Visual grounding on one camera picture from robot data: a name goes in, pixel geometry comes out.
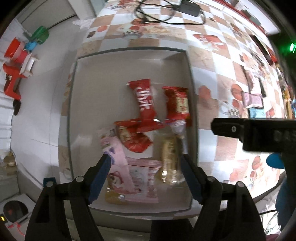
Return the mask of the red gold candy packet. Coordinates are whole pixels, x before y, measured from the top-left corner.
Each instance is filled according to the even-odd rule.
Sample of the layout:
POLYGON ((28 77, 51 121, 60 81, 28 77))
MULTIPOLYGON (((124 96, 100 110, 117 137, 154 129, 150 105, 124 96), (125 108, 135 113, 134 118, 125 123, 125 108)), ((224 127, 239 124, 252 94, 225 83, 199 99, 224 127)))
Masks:
POLYGON ((167 125, 175 121, 185 121, 187 126, 192 125, 189 111, 187 88, 175 86, 163 86, 166 96, 166 119, 167 125))

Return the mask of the grey storage tray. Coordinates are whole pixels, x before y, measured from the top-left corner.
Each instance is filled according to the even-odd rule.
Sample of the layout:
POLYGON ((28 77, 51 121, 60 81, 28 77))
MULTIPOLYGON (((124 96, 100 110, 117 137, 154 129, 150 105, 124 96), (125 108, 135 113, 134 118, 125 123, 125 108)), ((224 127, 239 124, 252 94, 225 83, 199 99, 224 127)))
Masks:
POLYGON ((109 159, 92 209, 136 217, 181 216, 194 200, 181 156, 197 161, 194 82, 186 51, 141 47, 79 57, 66 117, 73 177, 109 159))

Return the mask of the red square snack packet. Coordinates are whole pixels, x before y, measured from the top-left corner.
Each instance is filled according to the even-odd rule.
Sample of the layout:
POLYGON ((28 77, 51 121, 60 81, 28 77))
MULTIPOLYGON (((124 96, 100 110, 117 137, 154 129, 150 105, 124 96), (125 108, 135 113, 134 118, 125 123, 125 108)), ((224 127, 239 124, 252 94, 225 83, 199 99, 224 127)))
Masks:
POLYGON ((117 134, 122 144, 131 152, 142 153, 152 145, 150 138, 137 132, 140 125, 140 119, 115 121, 117 134))

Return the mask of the yellow pastry in clear wrapper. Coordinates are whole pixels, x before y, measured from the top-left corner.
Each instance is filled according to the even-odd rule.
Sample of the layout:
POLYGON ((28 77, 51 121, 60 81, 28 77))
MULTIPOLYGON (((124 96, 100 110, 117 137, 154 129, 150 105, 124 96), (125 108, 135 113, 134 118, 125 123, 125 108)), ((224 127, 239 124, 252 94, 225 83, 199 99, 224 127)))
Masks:
POLYGON ((170 186, 181 185, 185 177, 181 170, 181 150, 177 138, 172 133, 155 133, 153 155, 161 162, 157 179, 170 186))

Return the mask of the dark bar in clear wrapper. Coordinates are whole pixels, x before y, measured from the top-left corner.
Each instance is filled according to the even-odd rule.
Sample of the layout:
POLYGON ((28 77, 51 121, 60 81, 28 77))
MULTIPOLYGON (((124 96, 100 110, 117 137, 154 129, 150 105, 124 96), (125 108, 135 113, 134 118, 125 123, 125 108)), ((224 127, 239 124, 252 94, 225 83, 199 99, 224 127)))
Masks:
POLYGON ((265 92, 265 89, 264 89, 264 86, 263 86, 263 83, 262 83, 262 80, 261 80, 260 77, 258 78, 258 81, 259 81, 261 95, 262 95, 263 98, 265 98, 266 97, 266 92, 265 92))

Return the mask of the mauve wafer snack packet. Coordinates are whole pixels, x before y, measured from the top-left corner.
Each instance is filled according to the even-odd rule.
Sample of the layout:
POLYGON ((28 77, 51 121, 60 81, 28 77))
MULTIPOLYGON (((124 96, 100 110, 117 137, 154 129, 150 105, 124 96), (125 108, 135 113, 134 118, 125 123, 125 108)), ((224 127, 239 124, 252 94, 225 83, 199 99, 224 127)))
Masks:
POLYGON ((260 95, 255 95, 255 94, 242 91, 241 96, 242 96, 243 106, 246 109, 249 109, 249 108, 263 109, 264 108, 263 99, 260 95))

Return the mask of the pink cranberry cookie packet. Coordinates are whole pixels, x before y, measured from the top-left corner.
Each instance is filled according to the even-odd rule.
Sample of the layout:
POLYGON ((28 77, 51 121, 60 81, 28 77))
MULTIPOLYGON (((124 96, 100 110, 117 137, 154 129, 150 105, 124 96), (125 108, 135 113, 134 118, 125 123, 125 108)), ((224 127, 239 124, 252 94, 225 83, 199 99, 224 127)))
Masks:
POLYGON ((244 67, 242 67, 242 70, 243 70, 243 73, 244 73, 245 78, 247 80, 247 85, 248 85, 248 88, 249 88, 249 92, 252 92, 252 90, 254 88, 252 75, 251 75, 250 71, 246 70, 244 67))

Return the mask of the pink flat snack packet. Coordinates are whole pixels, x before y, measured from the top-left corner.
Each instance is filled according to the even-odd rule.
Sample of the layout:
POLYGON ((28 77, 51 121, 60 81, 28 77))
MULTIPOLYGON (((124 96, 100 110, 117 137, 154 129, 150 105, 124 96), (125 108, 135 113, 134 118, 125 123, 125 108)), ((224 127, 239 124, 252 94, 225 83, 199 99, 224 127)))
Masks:
POLYGON ((127 165, 113 165, 107 176, 105 200, 110 204, 158 203, 155 174, 162 163, 151 159, 127 158, 127 165))

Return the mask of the pink cartoon snack packet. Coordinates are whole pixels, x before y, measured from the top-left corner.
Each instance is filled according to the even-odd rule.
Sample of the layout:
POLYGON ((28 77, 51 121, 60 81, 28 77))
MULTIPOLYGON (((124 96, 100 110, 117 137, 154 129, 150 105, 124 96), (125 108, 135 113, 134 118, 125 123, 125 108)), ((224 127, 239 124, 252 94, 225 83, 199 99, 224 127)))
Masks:
POLYGON ((111 158, 111 168, 107 176, 111 190, 119 194, 135 194, 136 189, 130 175, 130 168, 120 139, 115 135, 114 127, 98 131, 102 152, 111 158))

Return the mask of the blue wafer snack packet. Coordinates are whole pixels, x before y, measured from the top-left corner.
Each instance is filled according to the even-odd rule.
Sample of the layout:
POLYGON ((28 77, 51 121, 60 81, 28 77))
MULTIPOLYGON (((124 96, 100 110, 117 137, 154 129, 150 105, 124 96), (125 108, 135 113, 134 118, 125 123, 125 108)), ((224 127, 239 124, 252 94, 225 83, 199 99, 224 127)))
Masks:
POLYGON ((250 118, 266 118, 266 112, 264 109, 249 108, 248 111, 250 118))

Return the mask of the red wafer snack packet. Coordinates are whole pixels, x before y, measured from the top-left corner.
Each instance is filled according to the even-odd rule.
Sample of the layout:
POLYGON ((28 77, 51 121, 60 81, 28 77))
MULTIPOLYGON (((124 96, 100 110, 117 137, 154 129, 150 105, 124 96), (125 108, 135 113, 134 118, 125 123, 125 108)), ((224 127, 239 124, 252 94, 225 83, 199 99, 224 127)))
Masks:
POLYGON ((135 94, 139 106, 140 123, 137 126, 137 132, 146 133, 164 128, 165 126, 162 121, 158 120, 157 112, 154 108, 151 80, 129 81, 128 86, 135 94))

